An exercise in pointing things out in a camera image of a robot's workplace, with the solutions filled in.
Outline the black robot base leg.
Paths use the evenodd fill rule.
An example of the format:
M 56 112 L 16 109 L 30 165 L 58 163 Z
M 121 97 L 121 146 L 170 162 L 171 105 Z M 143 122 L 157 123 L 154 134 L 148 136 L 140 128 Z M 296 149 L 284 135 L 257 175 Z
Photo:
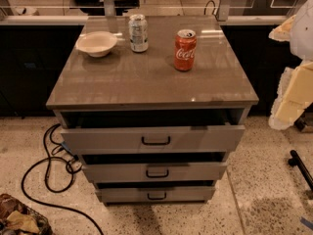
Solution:
M 304 162 L 302 161 L 302 159 L 300 158 L 296 150 L 291 150 L 290 154 L 291 154 L 291 158 L 288 159 L 288 164 L 292 167 L 295 167 L 295 166 L 298 167 L 306 183 L 308 184 L 310 190 L 313 191 L 313 177 L 308 171 L 306 165 L 304 164 Z

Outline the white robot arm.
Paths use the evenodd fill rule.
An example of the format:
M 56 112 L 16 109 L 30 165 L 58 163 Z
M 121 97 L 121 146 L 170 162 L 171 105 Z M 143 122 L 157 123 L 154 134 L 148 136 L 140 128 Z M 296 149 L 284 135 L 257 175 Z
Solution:
M 274 100 L 269 125 L 276 130 L 291 127 L 313 103 L 313 0 L 269 33 L 269 38 L 290 44 L 301 63 L 285 68 Z

